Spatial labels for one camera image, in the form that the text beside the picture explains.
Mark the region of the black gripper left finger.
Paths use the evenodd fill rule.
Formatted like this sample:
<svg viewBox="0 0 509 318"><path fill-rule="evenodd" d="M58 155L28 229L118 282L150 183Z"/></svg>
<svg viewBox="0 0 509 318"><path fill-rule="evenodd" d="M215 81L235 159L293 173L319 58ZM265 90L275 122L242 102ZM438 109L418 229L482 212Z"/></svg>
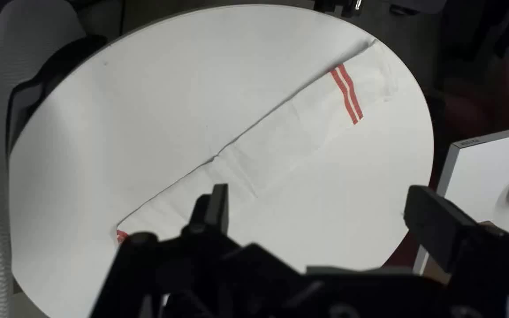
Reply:
<svg viewBox="0 0 509 318"><path fill-rule="evenodd" d="M227 185L215 183L210 194L201 194L196 199L187 228L192 231L213 228L226 233L227 221Z"/></svg>

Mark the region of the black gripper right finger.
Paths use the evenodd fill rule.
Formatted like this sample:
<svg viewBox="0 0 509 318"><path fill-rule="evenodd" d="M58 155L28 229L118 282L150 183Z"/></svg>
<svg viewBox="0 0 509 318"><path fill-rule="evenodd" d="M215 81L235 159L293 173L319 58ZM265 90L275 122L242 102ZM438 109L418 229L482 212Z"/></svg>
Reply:
<svg viewBox="0 0 509 318"><path fill-rule="evenodd" d="M478 222L425 185L410 185L404 203L410 236L448 274L509 275L509 233Z"/></svg>

